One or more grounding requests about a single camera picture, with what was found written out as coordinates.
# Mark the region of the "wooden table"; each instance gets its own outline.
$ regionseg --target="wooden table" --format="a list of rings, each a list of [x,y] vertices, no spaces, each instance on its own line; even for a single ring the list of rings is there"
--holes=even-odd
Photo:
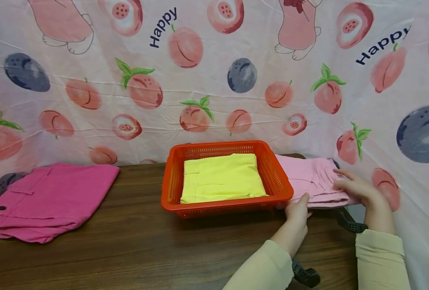
[[[0,240],[0,290],[220,290],[285,221],[280,211],[181,220],[160,206],[164,170],[121,167],[93,217],[48,244]],[[315,289],[357,289],[355,235],[334,214],[315,211],[297,257],[321,275]]]

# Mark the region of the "child's right hand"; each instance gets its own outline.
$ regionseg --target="child's right hand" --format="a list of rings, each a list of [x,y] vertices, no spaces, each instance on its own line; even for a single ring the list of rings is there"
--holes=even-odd
[[[342,174],[349,180],[336,180],[334,187],[345,189],[348,193],[361,199],[366,207],[364,223],[370,230],[386,232],[395,235],[395,224],[389,202],[382,193],[363,178],[349,171],[334,169],[334,172]]]

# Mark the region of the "cartoon rabbit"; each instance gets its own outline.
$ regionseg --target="cartoon rabbit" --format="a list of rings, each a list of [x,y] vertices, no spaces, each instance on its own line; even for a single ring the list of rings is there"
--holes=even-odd
[[[92,21],[72,0],[28,0],[35,21],[49,46],[67,46],[72,54],[88,51],[94,39]]]
[[[284,22],[279,30],[277,53],[293,53],[294,60],[304,58],[321,34],[321,27],[315,27],[316,7],[322,0],[279,0]]]

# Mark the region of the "black object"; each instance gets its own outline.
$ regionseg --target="black object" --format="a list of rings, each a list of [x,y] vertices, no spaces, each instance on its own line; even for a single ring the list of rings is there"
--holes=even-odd
[[[292,270],[294,271],[295,280],[306,287],[313,288],[321,282],[321,277],[315,269],[309,268],[305,270],[296,259],[292,259]]]
[[[337,214],[337,223],[347,231],[354,233],[362,233],[364,230],[368,229],[368,226],[365,224],[350,222],[347,220],[343,212]]]

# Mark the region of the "fabric backdrop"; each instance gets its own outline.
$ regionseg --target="fabric backdrop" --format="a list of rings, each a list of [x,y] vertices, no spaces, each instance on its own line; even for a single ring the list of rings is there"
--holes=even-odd
[[[248,139],[371,180],[429,289],[429,0],[0,1],[0,177]]]

